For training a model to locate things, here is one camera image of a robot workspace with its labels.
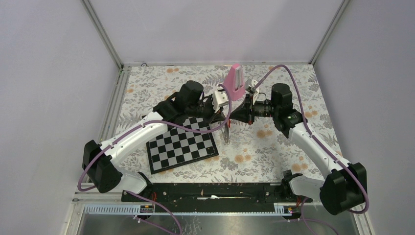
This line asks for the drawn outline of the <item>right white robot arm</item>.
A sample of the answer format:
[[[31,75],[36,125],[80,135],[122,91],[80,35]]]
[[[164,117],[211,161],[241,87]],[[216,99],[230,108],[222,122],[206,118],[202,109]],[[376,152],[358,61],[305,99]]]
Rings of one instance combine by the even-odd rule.
[[[308,178],[301,173],[286,171],[281,180],[281,197],[288,202],[299,196],[320,201],[332,215],[360,204],[368,204],[367,172],[361,163],[352,164],[341,158],[307,125],[307,119],[292,103],[293,94],[284,83],[276,83],[271,98],[257,101],[257,91],[246,86],[243,103],[230,118],[253,124],[255,118],[272,118],[274,126],[287,139],[298,146],[316,165],[323,180]]]

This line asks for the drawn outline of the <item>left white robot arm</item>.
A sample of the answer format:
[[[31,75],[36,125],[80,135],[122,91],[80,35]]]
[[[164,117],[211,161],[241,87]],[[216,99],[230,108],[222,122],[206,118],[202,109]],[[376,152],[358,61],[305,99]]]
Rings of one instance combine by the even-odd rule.
[[[150,112],[143,120],[121,133],[99,144],[94,141],[86,143],[84,149],[83,173],[77,188],[81,192],[96,188],[100,193],[121,189],[134,195],[140,201],[151,197],[152,189],[139,173],[126,171],[119,164],[140,145],[164,134],[169,127],[197,134],[208,134],[227,125],[230,116],[216,128],[194,130],[166,121],[167,116],[158,111]]]

